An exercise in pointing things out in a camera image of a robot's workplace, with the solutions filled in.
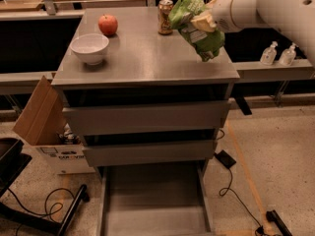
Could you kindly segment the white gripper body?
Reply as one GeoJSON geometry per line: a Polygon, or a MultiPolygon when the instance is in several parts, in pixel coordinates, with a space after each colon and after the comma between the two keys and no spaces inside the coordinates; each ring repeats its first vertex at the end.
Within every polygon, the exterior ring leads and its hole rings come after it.
{"type": "Polygon", "coordinates": [[[212,16],[218,28],[224,32],[243,30],[243,16],[246,12],[242,0],[216,0],[212,8],[212,16]]]}

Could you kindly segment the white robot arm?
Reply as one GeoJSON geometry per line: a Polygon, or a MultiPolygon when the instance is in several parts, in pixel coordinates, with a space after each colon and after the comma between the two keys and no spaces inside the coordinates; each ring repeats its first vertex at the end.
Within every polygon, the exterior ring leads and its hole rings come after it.
{"type": "Polygon", "coordinates": [[[315,66],[315,0],[213,0],[201,16],[223,32],[274,29],[315,66]]]}

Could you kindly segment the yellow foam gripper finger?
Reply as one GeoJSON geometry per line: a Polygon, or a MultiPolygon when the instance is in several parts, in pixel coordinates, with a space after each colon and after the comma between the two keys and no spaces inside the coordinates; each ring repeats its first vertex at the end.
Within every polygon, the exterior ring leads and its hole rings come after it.
{"type": "Polygon", "coordinates": [[[218,0],[211,0],[209,3],[206,4],[206,7],[207,8],[213,8],[217,1],[218,0]]]}
{"type": "Polygon", "coordinates": [[[217,29],[213,16],[209,10],[204,11],[198,16],[194,16],[191,24],[197,29],[206,32],[214,32],[217,29]]]}

